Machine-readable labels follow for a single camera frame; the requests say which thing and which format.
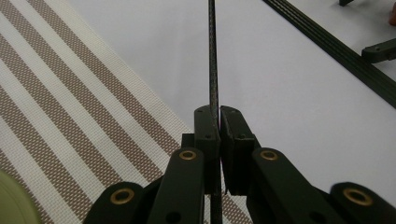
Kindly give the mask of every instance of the black plastic bracket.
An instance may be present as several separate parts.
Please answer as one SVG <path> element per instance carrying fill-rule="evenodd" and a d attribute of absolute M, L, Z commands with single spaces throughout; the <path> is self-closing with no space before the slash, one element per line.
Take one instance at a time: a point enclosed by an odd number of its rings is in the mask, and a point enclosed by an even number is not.
<path fill-rule="evenodd" d="M 396 223 L 396 209 L 364 186 L 336 184 L 330 196 L 333 207 L 348 223 Z"/>
<path fill-rule="evenodd" d="M 353 0 L 340 0 L 339 4 L 341 7 L 344 7 L 350 2 L 353 2 Z"/>
<path fill-rule="evenodd" d="M 220 137 L 217 124 L 214 122 L 209 105 L 204 105 L 194 111 L 194 147 L 205 155 L 205 194 L 215 191 L 220 172 L 219 146 Z"/>
<path fill-rule="evenodd" d="M 365 48 L 361 51 L 361 57 L 369 63 L 396 59 L 396 38 Z"/>
<path fill-rule="evenodd" d="M 252 159 L 252 173 L 276 223 L 345 223 L 281 152 L 258 148 Z"/>
<path fill-rule="evenodd" d="M 129 224 L 142 221 L 143 188 L 129 182 L 108 187 L 93 204 L 84 224 Z"/>
<path fill-rule="evenodd" d="M 220 154 L 225 184 L 232 195 L 247 195 L 251 152 L 260 144 L 239 110 L 223 105 L 220 120 Z"/>
<path fill-rule="evenodd" d="M 148 224 L 203 223 L 204 163 L 204 153 L 193 147 L 172 154 Z"/>

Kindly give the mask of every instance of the yellow object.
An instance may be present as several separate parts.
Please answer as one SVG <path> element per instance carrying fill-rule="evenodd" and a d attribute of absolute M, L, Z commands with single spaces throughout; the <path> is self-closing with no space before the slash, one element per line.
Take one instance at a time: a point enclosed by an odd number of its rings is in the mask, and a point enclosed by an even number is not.
<path fill-rule="evenodd" d="M 0 223 L 41 223 L 30 196 L 14 178 L 4 171 L 0 171 Z"/>

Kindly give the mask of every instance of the brown stripe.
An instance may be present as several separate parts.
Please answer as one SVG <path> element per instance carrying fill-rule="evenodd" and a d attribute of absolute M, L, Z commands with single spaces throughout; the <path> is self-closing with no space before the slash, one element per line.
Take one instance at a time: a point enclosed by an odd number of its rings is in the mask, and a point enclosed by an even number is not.
<path fill-rule="evenodd" d="M 88 47 L 82 43 L 73 31 L 43 0 L 30 0 L 29 3 L 64 40 L 67 46 L 69 46 L 93 73 L 96 74 L 143 129 L 168 155 L 171 155 L 174 150 L 179 148 L 177 141 L 150 115 L 125 86 L 88 49 Z"/>
<path fill-rule="evenodd" d="M 20 139 L 52 185 L 76 213 L 76 216 L 82 220 L 91 207 L 87 195 L 66 171 L 44 139 L 41 138 L 2 87 L 0 87 L 0 102 L 2 102 L 0 116 Z"/>
<path fill-rule="evenodd" d="M 131 161 L 136 169 L 151 182 L 163 173 L 149 159 L 141 148 L 121 128 L 115 119 L 99 103 L 94 95 L 76 77 L 62 59 L 46 43 L 44 38 L 22 16 L 22 14 L 9 1 L 2 1 L 0 9 L 8 20 L 21 33 L 40 58 L 47 64 L 52 72 L 62 81 L 84 108 L 91 114 L 95 121 L 106 132 L 108 137 L 116 144 L 120 151 Z"/>
<path fill-rule="evenodd" d="M 235 204 L 230 196 L 228 194 L 224 194 L 224 192 L 222 192 L 222 201 L 224 207 L 224 216 L 226 216 L 228 220 L 231 221 L 231 223 L 252 223 L 251 219 L 247 217 L 247 215 L 242 212 L 242 210 Z"/>
<path fill-rule="evenodd" d="M 23 181 L 23 179 L 20 176 L 20 174 L 18 174 L 18 172 L 15 170 L 14 166 L 8 160 L 8 158 L 6 157 L 6 155 L 4 154 L 4 152 L 3 152 L 3 150 L 1 148 L 0 148 L 0 170 L 3 170 L 7 174 L 9 174 L 12 177 L 14 177 L 21 184 L 21 186 L 26 190 L 26 192 L 32 198 L 32 201 L 35 203 L 35 207 L 36 207 L 36 209 L 38 211 L 38 214 L 40 215 L 41 222 L 42 223 L 46 223 L 46 224 L 53 223 L 52 219 L 47 214 L 46 210 L 44 210 L 43 206 L 41 206 L 40 202 L 37 200 L 35 195 L 27 187 L 26 183 Z"/>
<path fill-rule="evenodd" d="M 3 59 L 9 70 L 11 70 L 23 87 L 45 111 L 98 179 L 106 187 L 121 182 L 120 176 L 112 169 L 84 132 L 63 110 L 62 106 L 55 100 L 2 35 L 0 35 L 0 45 L 2 46 L 0 58 Z"/>

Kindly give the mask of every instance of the white stripe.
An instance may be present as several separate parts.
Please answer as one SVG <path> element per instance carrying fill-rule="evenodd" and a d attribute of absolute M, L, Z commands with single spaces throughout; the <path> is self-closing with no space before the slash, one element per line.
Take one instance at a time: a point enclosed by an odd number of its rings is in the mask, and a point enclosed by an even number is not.
<path fill-rule="evenodd" d="M 204 197 L 204 206 L 204 220 L 210 223 L 210 197 L 208 195 Z"/>
<path fill-rule="evenodd" d="M 225 181 L 224 181 L 224 175 L 221 176 L 221 188 L 222 189 L 226 189 L 225 187 Z M 230 197 L 230 199 L 232 201 L 235 202 L 236 206 L 242 211 L 242 213 L 244 213 L 248 219 L 250 218 L 250 213 L 248 212 L 248 208 L 247 208 L 247 197 L 246 196 L 233 196 L 231 194 L 228 194 L 228 196 Z"/>
<path fill-rule="evenodd" d="M 53 75 L 52 71 L 40 59 L 26 40 L 24 40 L 18 34 L 18 31 L 11 26 L 11 24 L 7 24 L 7 27 L 5 28 L 5 30 L 7 30 L 4 34 L 5 39 L 35 73 L 36 77 L 55 97 L 66 113 L 86 134 L 98 152 L 104 156 L 122 179 L 146 185 L 148 181 L 119 151 L 116 145 L 108 138 L 106 133 L 100 128 L 74 95 L 64 86 L 59 78 Z"/>
<path fill-rule="evenodd" d="M 51 48 L 92 92 L 98 101 L 118 122 L 122 129 L 125 130 L 136 144 L 143 149 L 154 164 L 164 171 L 169 160 L 169 156 L 140 126 L 140 124 L 136 122 L 117 98 L 26 1 L 17 1 L 15 7 L 28 21 L 31 22 L 35 29 L 45 38 Z"/>
<path fill-rule="evenodd" d="M 80 222 L 1 117 L 0 149 L 55 223 Z"/>
<path fill-rule="evenodd" d="M 147 84 L 91 30 L 66 1 L 45 0 L 45 2 L 176 141 L 180 142 L 182 133 L 191 132 Z"/>
<path fill-rule="evenodd" d="M 91 201 L 95 201 L 105 187 L 96 178 L 81 157 L 70 146 L 58 128 L 47 117 L 41 107 L 35 102 L 29 92 L 12 75 L 3 61 L 0 61 L 2 72 L 0 85 L 41 135 L 50 149 L 64 165 L 67 172 L 76 180 Z"/>

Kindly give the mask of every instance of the beige striped mat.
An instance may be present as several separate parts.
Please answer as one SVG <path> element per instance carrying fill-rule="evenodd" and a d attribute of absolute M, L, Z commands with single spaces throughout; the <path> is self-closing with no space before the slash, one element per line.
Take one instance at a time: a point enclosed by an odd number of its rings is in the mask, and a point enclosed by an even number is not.
<path fill-rule="evenodd" d="M 191 130 L 139 76 L 65 1 L 0 0 L 0 12 L 0 169 L 43 223 L 80 223 L 106 187 L 161 176 Z M 223 207 L 226 223 L 250 222 L 243 200 Z"/>

